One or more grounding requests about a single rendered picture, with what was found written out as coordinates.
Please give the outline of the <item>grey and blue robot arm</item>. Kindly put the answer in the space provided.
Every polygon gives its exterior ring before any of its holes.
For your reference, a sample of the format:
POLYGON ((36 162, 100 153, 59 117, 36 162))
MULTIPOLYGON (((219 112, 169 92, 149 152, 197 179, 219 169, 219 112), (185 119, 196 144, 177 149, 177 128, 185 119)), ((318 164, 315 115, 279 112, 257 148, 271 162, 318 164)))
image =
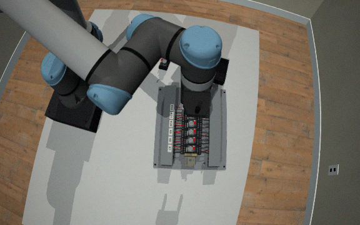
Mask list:
POLYGON ((161 58, 180 66, 182 75, 195 84, 209 82, 221 60, 221 37, 207 26, 185 29, 139 14, 116 54, 103 44, 101 30, 85 20, 77 0, 0 0, 0 13, 50 51, 41 76, 69 109, 89 98, 117 115, 161 58))

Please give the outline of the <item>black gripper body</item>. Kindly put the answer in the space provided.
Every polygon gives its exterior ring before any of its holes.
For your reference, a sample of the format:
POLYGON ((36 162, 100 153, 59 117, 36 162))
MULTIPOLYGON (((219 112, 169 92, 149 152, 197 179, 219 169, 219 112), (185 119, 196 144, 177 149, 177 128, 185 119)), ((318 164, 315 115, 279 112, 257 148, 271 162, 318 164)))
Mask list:
POLYGON ((207 83, 194 84, 181 73, 181 104, 187 117, 206 117, 211 106, 211 87, 214 77, 207 83))

